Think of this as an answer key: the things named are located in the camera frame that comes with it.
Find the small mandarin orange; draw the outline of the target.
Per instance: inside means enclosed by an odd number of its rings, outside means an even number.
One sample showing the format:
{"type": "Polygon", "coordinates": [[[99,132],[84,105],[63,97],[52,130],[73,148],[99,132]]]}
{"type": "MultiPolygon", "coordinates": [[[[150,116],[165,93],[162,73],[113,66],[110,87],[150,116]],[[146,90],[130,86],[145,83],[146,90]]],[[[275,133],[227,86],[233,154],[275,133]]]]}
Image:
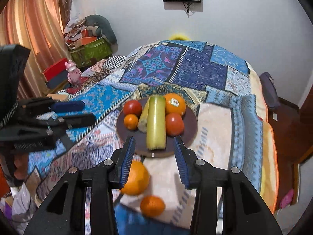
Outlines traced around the small mandarin orange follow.
{"type": "Polygon", "coordinates": [[[124,117],[124,126],[128,130],[136,130],[139,119],[135,114],[128,114],[124,117]]]}

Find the green sugarcane piece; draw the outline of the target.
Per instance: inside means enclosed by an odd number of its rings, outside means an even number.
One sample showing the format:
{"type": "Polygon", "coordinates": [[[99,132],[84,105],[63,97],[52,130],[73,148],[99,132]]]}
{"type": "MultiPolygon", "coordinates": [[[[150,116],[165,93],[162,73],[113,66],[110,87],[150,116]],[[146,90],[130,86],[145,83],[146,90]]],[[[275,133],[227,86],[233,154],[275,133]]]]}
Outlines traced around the green sugarcane piece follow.
{"type": "Polygon", "coordinates": [[[146,132],[146,147],[149,151],[165,149],[165,98],[152,95],[148,103],[148,123],[146,132]]]}

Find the orange blanket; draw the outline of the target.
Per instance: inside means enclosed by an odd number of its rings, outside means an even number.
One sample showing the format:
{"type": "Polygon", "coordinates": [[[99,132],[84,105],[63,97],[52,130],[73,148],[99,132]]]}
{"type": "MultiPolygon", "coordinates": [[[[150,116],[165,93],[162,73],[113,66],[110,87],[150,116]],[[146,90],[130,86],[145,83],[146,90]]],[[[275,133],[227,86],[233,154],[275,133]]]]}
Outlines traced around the orange blanket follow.
{"type": "Polygon", "coordinates": [[[261,196],[272,213],[275,212],[279,190],[279,167],[272,126],[268,122],[266,105],[259,76],[250,64],[251,93],[256,96],[256,113],[263,123],[263,163],[261,179],[261,196]]]}

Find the large loose orange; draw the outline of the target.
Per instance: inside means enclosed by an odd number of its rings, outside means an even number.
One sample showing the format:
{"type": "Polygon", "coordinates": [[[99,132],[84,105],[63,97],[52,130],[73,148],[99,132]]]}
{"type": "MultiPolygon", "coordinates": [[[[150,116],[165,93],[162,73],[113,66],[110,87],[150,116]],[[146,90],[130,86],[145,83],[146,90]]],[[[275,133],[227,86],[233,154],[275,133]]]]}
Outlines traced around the large loose orange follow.
{"type": "Polygon", "coordinates": [[[133,161],[128,181],[121,189],[122,194],[129,196],[137,196],[142,194],[150,183],[150,174],[143,163],[139,161],[133,161]]]}

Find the red and blue box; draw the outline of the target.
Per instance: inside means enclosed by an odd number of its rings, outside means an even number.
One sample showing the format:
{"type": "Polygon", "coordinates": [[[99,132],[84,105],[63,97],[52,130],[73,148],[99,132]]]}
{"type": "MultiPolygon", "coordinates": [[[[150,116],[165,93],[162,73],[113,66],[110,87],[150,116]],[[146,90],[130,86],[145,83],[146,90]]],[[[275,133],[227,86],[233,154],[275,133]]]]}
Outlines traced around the red and blue box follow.
{"type": "Polygon", "coordinates": [[[67,70],[65,66],[67,62],[67,58],[62,58],[42,72],[48,89],[54,89],[67,81],[67,70]]]}

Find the pink plush toy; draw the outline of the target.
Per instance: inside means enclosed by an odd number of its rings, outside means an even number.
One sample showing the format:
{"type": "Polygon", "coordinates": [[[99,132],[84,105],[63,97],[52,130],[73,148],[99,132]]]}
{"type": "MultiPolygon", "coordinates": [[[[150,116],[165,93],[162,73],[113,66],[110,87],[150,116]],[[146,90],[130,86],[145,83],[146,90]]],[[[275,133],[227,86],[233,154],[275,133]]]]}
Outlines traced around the pink plush toy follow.
{"type": "Polygon", "coordinates": [[[68,82],[72,86],[77,86],[79,84],[82,72],[78,69],[76,63],[73,61],[65,62],[65,67],[67,71],[68,82]]]}

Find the sugarcane piece on plate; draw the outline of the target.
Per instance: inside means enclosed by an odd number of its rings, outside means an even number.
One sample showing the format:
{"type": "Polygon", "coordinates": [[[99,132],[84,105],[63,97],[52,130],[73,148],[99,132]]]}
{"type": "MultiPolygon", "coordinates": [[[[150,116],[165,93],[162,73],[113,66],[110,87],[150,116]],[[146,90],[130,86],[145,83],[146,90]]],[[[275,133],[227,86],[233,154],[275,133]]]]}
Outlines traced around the sugarcane piece on plate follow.
{"type": "Polygon", "coordinates": [[[146,99],[146,103],[144,105],[143,111],[139,118],[139,123],[137,124],[137,128],[140,132],[146,133],[147,132],[147,125],[148,125],[148,107],[149,107],[150,99],[146,99]]]}

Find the small red tomato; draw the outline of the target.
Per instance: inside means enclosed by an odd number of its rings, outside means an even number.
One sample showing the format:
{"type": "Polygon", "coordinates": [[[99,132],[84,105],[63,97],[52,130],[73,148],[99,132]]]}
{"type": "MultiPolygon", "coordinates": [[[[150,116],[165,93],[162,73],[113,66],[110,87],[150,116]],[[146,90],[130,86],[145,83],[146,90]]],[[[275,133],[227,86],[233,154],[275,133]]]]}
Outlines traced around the small red tomato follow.
{"type": "Polygon", "coordinates": [[[137,117],[141,116],[142,110],[143,110],[142,106],[141,106],[140,102],[137,100],[127,101],[124,104],[123,109],[122,109],[125,116],[132,114],[132,115],[135,115],[137,117]]]}

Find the orange curtain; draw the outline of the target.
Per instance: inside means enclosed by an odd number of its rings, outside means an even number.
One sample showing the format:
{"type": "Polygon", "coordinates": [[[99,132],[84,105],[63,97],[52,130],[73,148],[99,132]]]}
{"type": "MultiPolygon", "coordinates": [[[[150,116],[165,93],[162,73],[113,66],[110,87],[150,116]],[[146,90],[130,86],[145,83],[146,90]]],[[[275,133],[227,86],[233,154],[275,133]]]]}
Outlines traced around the orange curtain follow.
{"type": "Polygon", "coordinates": [[[43,71],[69,58],[59,0],[9,0],[1,12],[1,45],[8,44],[30,49],[17,96],[27,99],[46,94],[43,71]]]}

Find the pile of clothes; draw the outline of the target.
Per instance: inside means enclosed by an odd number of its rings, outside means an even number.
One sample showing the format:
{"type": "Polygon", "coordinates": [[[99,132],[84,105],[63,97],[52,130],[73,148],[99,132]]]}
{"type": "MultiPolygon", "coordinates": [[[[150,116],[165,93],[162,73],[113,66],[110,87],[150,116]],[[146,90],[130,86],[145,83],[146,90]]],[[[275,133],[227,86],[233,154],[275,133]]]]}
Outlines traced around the pile of clothes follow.
{"type": "Polygon", "coordinates": [[[97,14],[89,15],[83,19],[70,20],[63,30],[63,36],[67,45],[87,37],[102,37],[111,46],[117,44],[117,38],[111,24],[105,17],[97,14]]]}

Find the large red tomato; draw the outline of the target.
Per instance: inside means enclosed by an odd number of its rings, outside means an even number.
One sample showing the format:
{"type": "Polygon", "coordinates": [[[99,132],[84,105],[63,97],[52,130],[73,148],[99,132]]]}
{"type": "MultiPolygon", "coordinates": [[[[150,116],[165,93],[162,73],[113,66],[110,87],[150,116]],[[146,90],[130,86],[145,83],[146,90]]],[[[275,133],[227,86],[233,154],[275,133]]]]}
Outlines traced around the large red tomato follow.
{"type": "Polygon", "coordinates": [[[181,135],[185,130],[183,119],[179,114],[169,113],[165,117],[165,129],[168,136],[181,135]]]}

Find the orange with sticker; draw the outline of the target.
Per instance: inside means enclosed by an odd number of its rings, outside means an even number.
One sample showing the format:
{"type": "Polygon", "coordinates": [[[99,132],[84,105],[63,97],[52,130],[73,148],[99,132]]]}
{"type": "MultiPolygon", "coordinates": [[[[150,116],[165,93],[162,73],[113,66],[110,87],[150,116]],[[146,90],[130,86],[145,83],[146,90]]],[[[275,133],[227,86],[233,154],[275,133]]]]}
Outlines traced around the orange with sticker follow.
{"type": "Polygon", "coordinates": [[[167,93],[164,98],[166,114],[175,113],[181,117],[185,114],[187,106],[183,97],[176,93],[167,93]]]}

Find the dark blue pillow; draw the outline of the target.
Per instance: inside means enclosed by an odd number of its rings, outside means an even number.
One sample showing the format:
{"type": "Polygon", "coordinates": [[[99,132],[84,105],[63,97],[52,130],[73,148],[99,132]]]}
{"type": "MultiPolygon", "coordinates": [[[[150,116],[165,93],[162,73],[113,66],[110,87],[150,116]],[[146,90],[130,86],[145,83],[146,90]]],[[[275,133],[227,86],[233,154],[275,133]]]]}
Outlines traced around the dark blue pillow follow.
{"type": "Polygon", "coordinates": [[[270,73],[264,72],[259,76],[259,79],[262,85],[263,97],[266,105],[268,106],[268,109],[271,111],[277,110],[281,104],[277,95],[273,78],[271,77],[270,73]]]}

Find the blue patchwork bedspread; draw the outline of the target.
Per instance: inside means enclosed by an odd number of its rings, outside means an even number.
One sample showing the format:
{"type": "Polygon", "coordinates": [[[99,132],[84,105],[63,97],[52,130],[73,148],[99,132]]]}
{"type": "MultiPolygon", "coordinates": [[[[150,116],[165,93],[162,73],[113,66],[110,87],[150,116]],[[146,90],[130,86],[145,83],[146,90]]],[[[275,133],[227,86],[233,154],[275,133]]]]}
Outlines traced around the blue patchwork bedspread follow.
{"type": "Polygon", "coordinates": [[[29,155],[27,188],[40,204],[71,166],[91,168],[121,147],[116,123],[126,101],[152,94],[182,96],[196,115],[191,148],[218,168],[238,165],[262,193],[264,126],[267,107],[251,65],[226,49],[201,41],[169,40],[111,57],[114,72],[74,100],[85,102],[99,123],[69,131],[75,145],[29,155]]]}

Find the yellow fluffy object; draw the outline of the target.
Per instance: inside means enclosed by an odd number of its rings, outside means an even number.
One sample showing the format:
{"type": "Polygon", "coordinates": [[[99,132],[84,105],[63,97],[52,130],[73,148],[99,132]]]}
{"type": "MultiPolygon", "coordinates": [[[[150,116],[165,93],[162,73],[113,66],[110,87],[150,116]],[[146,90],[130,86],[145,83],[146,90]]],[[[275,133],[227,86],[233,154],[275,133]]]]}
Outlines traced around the yellow fluffy object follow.
{"type": "Polygon", "coordinates": [[[190,41],[190,38],[184,34],[176,33],[169,37],[169,40],[190,41]]]}

